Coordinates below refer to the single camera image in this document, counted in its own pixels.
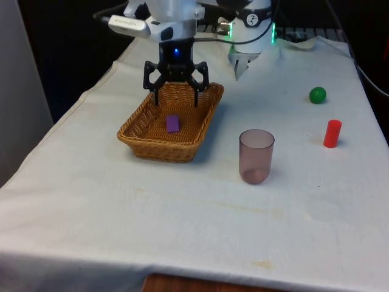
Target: red object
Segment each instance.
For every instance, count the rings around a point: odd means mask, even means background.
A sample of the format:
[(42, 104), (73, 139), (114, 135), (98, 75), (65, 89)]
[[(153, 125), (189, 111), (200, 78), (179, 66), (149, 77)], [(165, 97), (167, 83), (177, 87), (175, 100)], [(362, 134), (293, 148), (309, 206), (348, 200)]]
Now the red object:
[(341, 128), (342, 128), (342, 122), (339, 120), (330, 120), (328, 122), (327, 133), (324, 139), (325, 147), (336, 148), (336, 146), (338, 145)]
[(385, 53), (384, 53), (384, 61), (386, 61), (388, 57), (389, 57), (389, 38), (388, 38), (387, 48), (385, 49)]

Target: clear plastic cup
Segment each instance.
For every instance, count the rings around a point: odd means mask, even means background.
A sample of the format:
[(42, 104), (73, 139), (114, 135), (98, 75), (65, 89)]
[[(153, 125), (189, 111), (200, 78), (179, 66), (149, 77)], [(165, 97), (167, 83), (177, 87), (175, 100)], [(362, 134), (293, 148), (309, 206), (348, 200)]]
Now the clear plastic cup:
[(270, 174), (275, 139), (264, 130), (248, 130), (239, 138), (239, 173), (248, 184), (260, 184)]

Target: red cylinder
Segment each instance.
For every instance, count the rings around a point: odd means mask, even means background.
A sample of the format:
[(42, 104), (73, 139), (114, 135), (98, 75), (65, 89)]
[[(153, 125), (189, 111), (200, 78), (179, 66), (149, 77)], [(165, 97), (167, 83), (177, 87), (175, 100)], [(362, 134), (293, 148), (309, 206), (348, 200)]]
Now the red cylinder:
[(324, 146), (327, 148), (336, 148), (338, 145), (340, 129), (342, 122), (339, 120), (330, 120), (328, 122), (326, 137), (324, 138)]

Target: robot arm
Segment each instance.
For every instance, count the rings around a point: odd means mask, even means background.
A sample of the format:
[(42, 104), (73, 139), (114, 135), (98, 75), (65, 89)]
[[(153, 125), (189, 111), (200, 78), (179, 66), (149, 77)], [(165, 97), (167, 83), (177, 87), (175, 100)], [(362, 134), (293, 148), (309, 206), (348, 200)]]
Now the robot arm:
[[(134, 18), (139, 5), (146, 3), (151, 16), (146, 20)], [(198, 94), (209, 86), (208, 67), (205, 62), (193, 63), (193, 44), (197, 33), (197, 20), (204, 18), (202, 5), (219, 6), (236, 12), (232, 40), (235, 44), (230, 61), (238, 75), (247, 69), (247, 63), (258, 56), (270, 44), (272, 32), (261, 35), (271, 25), (271, 0), (133, 0), (125, 10), (125, 16), (114, 15), (109, 27), (117, 33), (151, 39), (159, 43), (159, 63), (147, 61), (143, 87), (155, 93), (158, 105), (159, 89), (166, 82), (187, 82), (194, 89), (194, 104)], [(150, 82), (150, 74), (158, 70), (160, 77)], [(203, 82), (198, 83), (192, 74), (198, 70)]]

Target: green led light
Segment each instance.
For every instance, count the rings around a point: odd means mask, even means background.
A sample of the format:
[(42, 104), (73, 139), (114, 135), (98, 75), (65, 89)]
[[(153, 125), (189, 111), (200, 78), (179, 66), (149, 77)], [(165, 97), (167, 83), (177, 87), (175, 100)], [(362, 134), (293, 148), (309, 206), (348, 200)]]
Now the green led light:
[(225, 39), (226, 41), (229, 41), (229, 40), (232, 39), (232, 30), (233, 30), (233, 23), (230, 23), (230, 24), (229, 24), (229, 32), (228, 32), (228, 34), (224, 37), (224, 39)]
[(275, 23), (273, 23), (273, 35), (272, 35), (272, 44), (275, 43), (275, 36), (276, 36), (276, 32), (275, 32)]
[(229, 37), (232, 38), (233, 23), (230, 23)]

